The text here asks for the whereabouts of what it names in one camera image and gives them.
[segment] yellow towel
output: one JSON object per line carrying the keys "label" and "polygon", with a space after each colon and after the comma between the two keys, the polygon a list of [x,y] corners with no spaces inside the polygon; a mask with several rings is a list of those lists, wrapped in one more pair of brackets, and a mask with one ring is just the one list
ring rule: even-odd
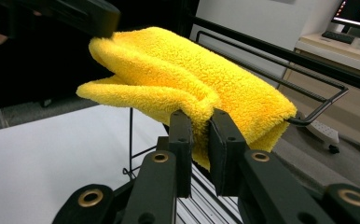
{"label": "yellow towel", "polygon": [[270,84],[225,58],[176,35],[150,27],[93,38],[92,57],[114,73],[78,87],[77,95],[102,105],[134,107],[170,126],[183,110],[192,120],[193,159],[210,169],[207,120],[227,111],[252,149],[271,151],[296,108]]}

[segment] floor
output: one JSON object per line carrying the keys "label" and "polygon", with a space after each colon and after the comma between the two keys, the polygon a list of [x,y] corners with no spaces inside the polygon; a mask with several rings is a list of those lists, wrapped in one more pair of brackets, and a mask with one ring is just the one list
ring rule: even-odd
{"label": "floor", "polygon": [[[71,96],[53,100],[46,107],[40,103],[27,103],[0,108],[0,130],[95,105]],[[340,138],[339,153],[331,154],[323,148],[323,142],[307,129],[290,126],[273,153],[306,187],[319,192],[334,183],[360,188],[360,145],[344,136]]]}

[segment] wall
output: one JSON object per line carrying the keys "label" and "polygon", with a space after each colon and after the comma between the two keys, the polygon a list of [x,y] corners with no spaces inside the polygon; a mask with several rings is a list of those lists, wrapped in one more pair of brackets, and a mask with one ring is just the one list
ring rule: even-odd
{"label": "wall", "polygon": [[[235,31],[293,50],[303,34],[323,30],[336,1],[326,0],[201,0],[197,17],[226,26]],[[201,28],[194,26],[191,39]],[[250,53],[217,42],[209,37],[201,43],[223,51],[234,58],[252,63],[276,77],[284,68]],[[271,85],[276,83],[267,80]]]}

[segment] towel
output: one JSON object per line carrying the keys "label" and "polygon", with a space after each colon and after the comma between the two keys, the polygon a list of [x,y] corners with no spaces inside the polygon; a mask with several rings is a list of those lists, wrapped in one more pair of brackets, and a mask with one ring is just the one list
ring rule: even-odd
{"label": "towel", "polygon": [[101,105],[133,107],[170,126],[181,109],[191,119],[192,157],[210,169],[208,119],[214,108],[230,114],[251,149],[271,152],[296,107],[239,65],[171,31],[148,27],[94,37],[91,56],[112,77],[80,85],[76,94]]}

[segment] computer monitor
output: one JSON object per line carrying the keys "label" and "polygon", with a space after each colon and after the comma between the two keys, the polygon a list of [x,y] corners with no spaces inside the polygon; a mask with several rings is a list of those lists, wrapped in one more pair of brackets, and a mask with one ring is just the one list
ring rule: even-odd
{"label": "computer monitor", "polygon": [[360,0],[342,0],[331,21],[360,29]]}

